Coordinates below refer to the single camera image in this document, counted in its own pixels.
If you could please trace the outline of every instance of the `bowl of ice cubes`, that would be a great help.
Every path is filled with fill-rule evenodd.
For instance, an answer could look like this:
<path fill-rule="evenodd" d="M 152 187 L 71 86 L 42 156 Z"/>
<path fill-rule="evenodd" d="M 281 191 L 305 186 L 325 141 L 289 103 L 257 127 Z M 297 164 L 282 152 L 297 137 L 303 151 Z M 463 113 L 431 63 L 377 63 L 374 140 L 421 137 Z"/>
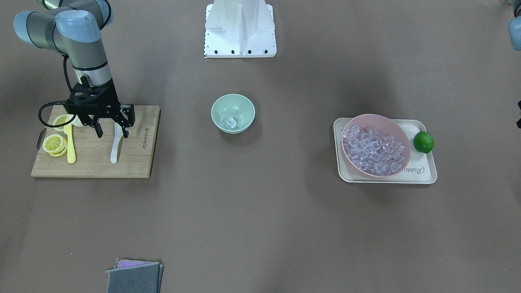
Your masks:
<path fill-rule="evenodd" d="M 351 119 L 342 130 L 342 157 L 366 178 L 387 178 L 407 166 L 411 144 L 392 120 L 364 114 Z"/>
<path fill-rule="evenodd" d="M 212 120 L 222 131 L 237 134 L 245 131 L 255 118 L 252 101 L 243 95 L 227 94 L 212 106 Z"/>

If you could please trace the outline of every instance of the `green lime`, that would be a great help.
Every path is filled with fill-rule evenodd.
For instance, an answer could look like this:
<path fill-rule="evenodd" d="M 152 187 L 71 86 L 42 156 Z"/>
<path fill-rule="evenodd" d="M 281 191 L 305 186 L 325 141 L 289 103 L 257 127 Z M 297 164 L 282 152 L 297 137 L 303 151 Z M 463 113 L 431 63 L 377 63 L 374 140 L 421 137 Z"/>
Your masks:
<path fill-rule="evenodd" d="M 434 148 L 434 138 L 425 131 L 420 131 L 414 137 L 414 148 L 424 154 L 428 154 Z"/>

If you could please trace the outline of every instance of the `lemon slice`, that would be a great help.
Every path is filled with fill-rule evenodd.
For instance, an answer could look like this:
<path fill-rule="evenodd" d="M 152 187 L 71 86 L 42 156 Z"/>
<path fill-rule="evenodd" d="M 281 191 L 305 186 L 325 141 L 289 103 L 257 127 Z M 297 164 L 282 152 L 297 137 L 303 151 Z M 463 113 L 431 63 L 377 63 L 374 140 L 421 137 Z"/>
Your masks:
<path fill-rule="evenodd" d="M 65 138 L 61 135 L 50 135 L 43 141 L 43 150 L 47 153 L 59 153 L 65 148 Z"/>
<path fill-rule="evenodd" d="M 67 153 L 67 140 L 65 140 L 65 147 L 61 152 L 59 152 L 57 154 L 49 153 L 49 155 L 51 155 L 53 157 L 61 157 L 61 156 L 65 155 L 66 153 Z"/>
<path fill-rule="evenodd" d="M 63 124 L 65 122 L 67 122 L 67 121 L 69 121 L 69 120 L 67 120 L 67 114 L 63 114 L 63 115 L 60 115 L 60 116 L 56 117 L 56 119 L 54 119 L 53 125 L 60 125 L 60 124 Z M 55 127 L 54 129 L 56 129 L 56 131 L 63 132 L 64 127 L 63 126 Z"/>

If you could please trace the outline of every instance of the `cutting board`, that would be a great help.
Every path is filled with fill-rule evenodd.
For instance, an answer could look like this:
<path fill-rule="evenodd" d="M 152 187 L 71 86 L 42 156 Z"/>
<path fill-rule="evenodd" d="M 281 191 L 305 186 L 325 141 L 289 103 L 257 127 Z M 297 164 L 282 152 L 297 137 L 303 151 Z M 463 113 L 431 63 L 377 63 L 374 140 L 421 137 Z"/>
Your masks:
<path fill-rule="evenodd" d="M 38 150 L 31 172 L 33 177 L 70 178 L 149 178 L 159 124 L 159 106 L 134 106 L 135 123 L 130 128 L 129 137 L 120 143 L 119 159 L 110 162 L 110 152 L 114 142 L 114 121 L 100 119 L 103 137 L 89 127 L 72 127 L 72 136 L 77 160 L 67 162 L 67 154 L 61 157 L 48 155 L 43 148 Z M 63 106 L 53 106 L 49 124 L 61 114 L 66 114 Z M 52 134 L 67 136 L 63 132 L 48 127 L 45 137 Z"/>

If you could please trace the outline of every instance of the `yellow spoon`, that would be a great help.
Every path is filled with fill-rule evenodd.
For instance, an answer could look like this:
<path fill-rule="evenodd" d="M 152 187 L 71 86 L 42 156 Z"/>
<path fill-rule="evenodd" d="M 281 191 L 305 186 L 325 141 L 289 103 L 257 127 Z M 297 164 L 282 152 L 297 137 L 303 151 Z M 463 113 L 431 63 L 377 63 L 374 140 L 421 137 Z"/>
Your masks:
<path fill-rule="evenodd" d="M 72 115 L 67 115 L 67 121 L 72 119 Z M 72 141 L 72 123 L 64 126 L 64 132 L 67 135 L 67 162 L 72 164 L 76 162 L 76 151 L 74 150 L 74 142 Z"/>

